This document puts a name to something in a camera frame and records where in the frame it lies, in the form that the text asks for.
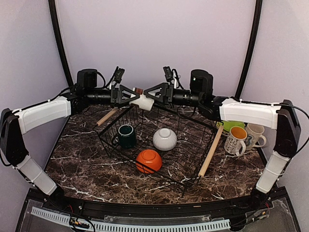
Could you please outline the tall dragon pattern mug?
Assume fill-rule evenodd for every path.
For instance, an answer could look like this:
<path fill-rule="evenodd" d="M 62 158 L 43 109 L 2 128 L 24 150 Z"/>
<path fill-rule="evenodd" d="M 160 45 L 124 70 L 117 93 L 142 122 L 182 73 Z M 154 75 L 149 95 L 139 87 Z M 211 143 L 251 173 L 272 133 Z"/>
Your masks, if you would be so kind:
<path fill-rule="evenodd" d="M 265 131 L 263 126 L 248 123 L 245 130 L 247 132 L 247 138 L 245 140 L 246 150 L 266 145 L 267 139 L 263 135 Z"/>

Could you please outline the white leaf pattern mug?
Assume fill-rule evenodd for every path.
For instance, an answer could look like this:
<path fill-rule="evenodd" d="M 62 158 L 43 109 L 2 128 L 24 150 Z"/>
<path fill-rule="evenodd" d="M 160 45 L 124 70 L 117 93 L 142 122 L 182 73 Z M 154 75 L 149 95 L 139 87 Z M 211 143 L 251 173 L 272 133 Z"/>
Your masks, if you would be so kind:
<path fill-rule="evenodd" d="M 232 127 L 224 144 L 225 151 L 237 157 L 243 156 L 246 151 L 245 140 L 247 136 L 248 134 L 244 128 L 239 126 Z"/>

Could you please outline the lime green plate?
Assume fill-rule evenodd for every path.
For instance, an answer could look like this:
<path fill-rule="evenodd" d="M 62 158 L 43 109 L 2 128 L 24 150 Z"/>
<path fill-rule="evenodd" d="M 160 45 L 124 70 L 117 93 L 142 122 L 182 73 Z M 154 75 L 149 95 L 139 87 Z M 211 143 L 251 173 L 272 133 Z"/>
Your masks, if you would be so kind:
<path fill-rule="evenodd" d="M 245 123 L 240 122 L 240 121 L 223 121 L 223 127 L 224 127 L 224 131 L 226 132 L 230 132 L 232 127 L 241 127 L 241 128 L 245 128 Z"/>

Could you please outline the dark green cup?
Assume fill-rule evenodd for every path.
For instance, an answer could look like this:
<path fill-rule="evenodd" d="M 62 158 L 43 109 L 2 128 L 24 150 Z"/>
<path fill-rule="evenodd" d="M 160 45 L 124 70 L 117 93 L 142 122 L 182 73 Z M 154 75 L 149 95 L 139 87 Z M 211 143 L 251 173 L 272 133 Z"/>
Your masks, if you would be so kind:
<path fill-rule="evenodd" d="M 120 145 L 123 149 L 134 148 L 137 144 L 135 129 L 125 124 L 118 128 L 117 134 L 112 138 L 112 145 Z"/>

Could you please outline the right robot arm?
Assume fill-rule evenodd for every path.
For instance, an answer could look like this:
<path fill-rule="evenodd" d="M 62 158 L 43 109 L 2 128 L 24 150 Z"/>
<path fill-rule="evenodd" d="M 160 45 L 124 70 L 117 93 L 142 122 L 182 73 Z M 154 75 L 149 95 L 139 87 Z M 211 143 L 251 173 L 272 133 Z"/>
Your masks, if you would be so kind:
<path fill-rule="evenodd" d="M 301 127 L 290 100 L 281 103 L 243 101 L 235 97 L 213 95 L 213 76 L 205 70 L 191 71 L 190 88 L 175 88 L 172 80 L 177 73 L 164 67 L 166 82 L 144 90 L 144 95 L 163 104 L 196 107 L 207 119 L 213 121 L 241 121 L 276 130 L 273 153 L 261 177 L 247 198 L 251 210 L 261 206 L 289 161 L 299 152 Z"/>

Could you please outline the orange bowl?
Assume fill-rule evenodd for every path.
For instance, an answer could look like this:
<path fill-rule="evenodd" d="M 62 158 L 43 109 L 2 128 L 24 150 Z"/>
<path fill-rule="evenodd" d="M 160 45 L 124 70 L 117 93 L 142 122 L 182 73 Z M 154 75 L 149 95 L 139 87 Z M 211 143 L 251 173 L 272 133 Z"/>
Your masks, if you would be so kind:
<path fill-rule="evenodd" d="M 161 156 L 155 150 L 143 150 L 136 158 L 136 167 L 142 173 L 153 174 L 162 167 Z"/>

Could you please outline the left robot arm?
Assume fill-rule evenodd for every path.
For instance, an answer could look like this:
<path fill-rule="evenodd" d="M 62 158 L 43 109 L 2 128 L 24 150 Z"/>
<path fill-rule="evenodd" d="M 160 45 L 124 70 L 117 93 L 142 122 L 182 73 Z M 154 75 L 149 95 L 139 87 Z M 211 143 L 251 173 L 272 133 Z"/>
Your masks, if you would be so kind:
<path fill-rule="evenodd" d="M 77 73 L 77 82 L 55 97 L 32 106 L 11 110 L 6 108 L 0 118 L 0 160 L 12 166 L 23 177 L 49 197 L 49 203 L 58 211 L 68 207 L 68 199 L 59 192 L 61 187 L 30 156 L 24 135 L 33 129 L 81 113 L 91 104 L 122 107 L 140 98 L 142 91 L 121 85 L 124 69 L 117 67 L 109 81 L 97 86 L 102 74 L 96 69 Z"/>

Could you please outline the white ribbed bowl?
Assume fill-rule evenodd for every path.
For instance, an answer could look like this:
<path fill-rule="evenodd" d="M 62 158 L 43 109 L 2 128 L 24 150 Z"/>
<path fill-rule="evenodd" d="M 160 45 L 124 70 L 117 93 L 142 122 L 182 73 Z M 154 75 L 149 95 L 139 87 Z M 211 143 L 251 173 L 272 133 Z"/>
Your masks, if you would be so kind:
<path fill-rule="evenodd" d="M 168 128 L 158 129 L 153 135 L 153 145 L 161 151 L 172 150 L 177 144 L 177 135 Z"/>

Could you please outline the black front rail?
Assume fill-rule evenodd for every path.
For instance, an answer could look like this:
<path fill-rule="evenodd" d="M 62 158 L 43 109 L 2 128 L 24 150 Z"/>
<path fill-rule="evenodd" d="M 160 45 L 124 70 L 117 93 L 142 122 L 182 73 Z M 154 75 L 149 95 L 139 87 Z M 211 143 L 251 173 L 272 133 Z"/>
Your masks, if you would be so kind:
<path fill-rule="evenodd" d="M 250 199 L 249 196 L 246 196 L 230 200 L 201 203 L 125 204 L 103 203 L 63 197 L 60 203 L 47 199 L 43 205 L 47 208 L 60 209 L 66 213 L 74 213 L 86 218 L 104 218 L 105 216 L 168 218 L 201 216 L 204 214 L 238 217 L 258 209 L 257 205 L 249 205 Z"/>

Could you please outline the white brown striped cup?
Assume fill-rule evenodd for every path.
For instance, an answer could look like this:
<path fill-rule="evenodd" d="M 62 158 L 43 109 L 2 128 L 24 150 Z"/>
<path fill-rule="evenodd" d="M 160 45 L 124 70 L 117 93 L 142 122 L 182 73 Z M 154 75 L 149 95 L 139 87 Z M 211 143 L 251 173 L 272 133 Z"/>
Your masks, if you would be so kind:
<path fill-rule="evenodd" d="M 136 105 L 142 110 L 151 111 L 154 104 L 154 99 L 146 97 L 143 93 L 143 89 L 134 87 L 132 90 L 138 93 L 140 97 L 136 100 L 131 101 L 129 104 Z"/>

